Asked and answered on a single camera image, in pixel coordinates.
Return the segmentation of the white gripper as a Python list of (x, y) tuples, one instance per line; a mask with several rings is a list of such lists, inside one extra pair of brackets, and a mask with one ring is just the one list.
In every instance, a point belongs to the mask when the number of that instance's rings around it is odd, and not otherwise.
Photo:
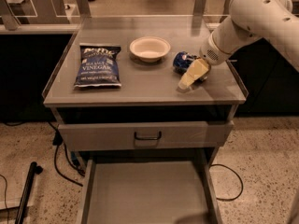
[(199, 54), (202, 59), (178, 64), (179, 72), (183, 73), (178, 83), (178, 86), (182, 90), (188, 89), (198, 79), (205, 79), (210, 70), (210, 65), (221, 64), (232, 56), (231, 53), (220, 49), (214, 41), (214, 34), (211, 34), (203, 41), (199, 49)]

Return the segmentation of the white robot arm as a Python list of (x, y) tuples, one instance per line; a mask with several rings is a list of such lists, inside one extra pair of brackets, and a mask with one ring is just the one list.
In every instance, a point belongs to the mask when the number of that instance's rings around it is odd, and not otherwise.
[(299, 71), (299, 18), (290, 0), (230, 0), (229, 15), (202, 42), (199, 58), (188, 67), (178, 87), (187, 90), (205, 79), (210, 67), (259, 39), (270, 43)]

